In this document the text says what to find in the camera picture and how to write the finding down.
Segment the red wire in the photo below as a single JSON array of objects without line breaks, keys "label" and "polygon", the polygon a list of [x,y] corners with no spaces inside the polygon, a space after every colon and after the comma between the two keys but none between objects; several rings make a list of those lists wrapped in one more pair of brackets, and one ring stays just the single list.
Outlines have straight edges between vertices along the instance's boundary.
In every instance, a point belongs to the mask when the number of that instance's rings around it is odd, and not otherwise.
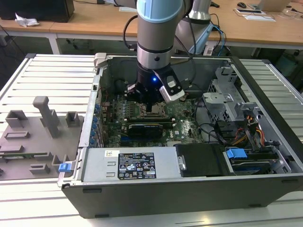
[{"label": "red wire", "polygon": [[243,130],[243,128],[240,128],[240,129],[238,129],[237,131],[236,131],[236,138],[235,138],[235,140],[237,139],[237,137],[238,137],[238,132],[240,132],[241,130]]}]

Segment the blue latch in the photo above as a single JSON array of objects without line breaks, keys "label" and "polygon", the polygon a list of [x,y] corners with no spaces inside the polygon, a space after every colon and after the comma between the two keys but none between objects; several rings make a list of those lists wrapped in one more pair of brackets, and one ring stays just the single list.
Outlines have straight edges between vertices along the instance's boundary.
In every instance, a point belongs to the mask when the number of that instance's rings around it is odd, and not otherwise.
[{"label": "blue latch", "polygon": [[242,148],[230,148],[226,154],[228,158],[247,158],[247,154]]},{"label": "blue latch", "polygon": [[69,173],[71,172],[71,163],[61,163],[59,165],[59,173]]}]

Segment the power supply label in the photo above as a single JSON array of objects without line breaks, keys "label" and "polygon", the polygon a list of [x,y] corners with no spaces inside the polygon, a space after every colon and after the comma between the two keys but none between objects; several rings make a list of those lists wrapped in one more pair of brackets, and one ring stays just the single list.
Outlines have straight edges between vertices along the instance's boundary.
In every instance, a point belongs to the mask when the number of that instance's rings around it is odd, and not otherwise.
[{"label": "power supply label", "polygon": [[120,180],[156,178],[153,153],[119,154],[118,178]]}]

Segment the black box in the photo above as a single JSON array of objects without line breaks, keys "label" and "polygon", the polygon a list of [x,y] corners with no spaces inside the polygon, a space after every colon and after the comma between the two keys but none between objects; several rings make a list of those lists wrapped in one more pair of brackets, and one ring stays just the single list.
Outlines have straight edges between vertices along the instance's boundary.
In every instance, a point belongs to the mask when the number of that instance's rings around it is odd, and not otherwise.
[{"label": "black box", "polygon": [[15,13],[38,21],[68,22],[74,13],[73,0],[0,0],[0,17],[13,20]]}]

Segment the wooden desk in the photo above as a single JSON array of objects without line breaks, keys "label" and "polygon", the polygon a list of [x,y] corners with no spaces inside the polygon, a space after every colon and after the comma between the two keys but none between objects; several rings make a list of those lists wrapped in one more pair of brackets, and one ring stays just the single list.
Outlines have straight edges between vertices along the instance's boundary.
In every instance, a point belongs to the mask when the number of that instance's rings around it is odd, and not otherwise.
[{"label": "wooden desk", "polygon": [[[245,3],[257,0],[243,0]],[[303,49],[303,19],[282,18],[280,13],[272,12],[276,22],[253,21],[239,17],[233,11],[239,0],[216,0],[220,8],[211,7],[210,13],[216,13],[221,29],[226,33],[226,45]],[[296,10],[303,11],[301,3],[291,3]],[[122,40],[123,28],[133,12],[119,12],[113,5],[93,5],[74,2],[75,12],[68,23],[41,22],[39,26],[28,28],[17,25],[14,21],[0,20],[0,24],[11,35],[46,37],[49,39],[53,53],[59,54],[58,38]],[[126,33],[127,40],[135,41],[137,21],[134,20]],[[218,32],[212,32],[207,45],[209,48],[219,40]]]},{"label": "wooden desk", "polygon": [[[281,49],[290,49],[286,48],[288,45],[293,48],[303,45],[303,30],[300,29],[303,27],[303,18],[294,19],[279,12],[269,12],[276,22],[247,20],[233,11],[233,9],[239,8],[237,7],[238,0],[216,0],[215,2],[220,5],[220,8],[211,7],[209,12],[218,15],[220,27],[227,36],[227,45],[262,47],[270,44],[271,48],[275,48],[277,45],[277,48],[279,46]],[[248,4],[258,1],[244,0],[243,2]],[[298,11],[303,10],[301,3],[291,3],[291,5]],[[217,23],[214,15],[212,21]],[[209,40],[217,41],[218,34],[212,32]]]}]

